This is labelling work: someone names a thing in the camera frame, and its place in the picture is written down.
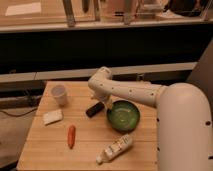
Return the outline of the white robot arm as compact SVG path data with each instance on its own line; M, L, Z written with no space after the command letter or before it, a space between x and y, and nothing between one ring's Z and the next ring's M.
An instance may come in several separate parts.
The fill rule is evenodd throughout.
M115 81L107 67L99 68L88 86L104 103L116 96L156 109L158 171L213 171L213 117L201 89Z

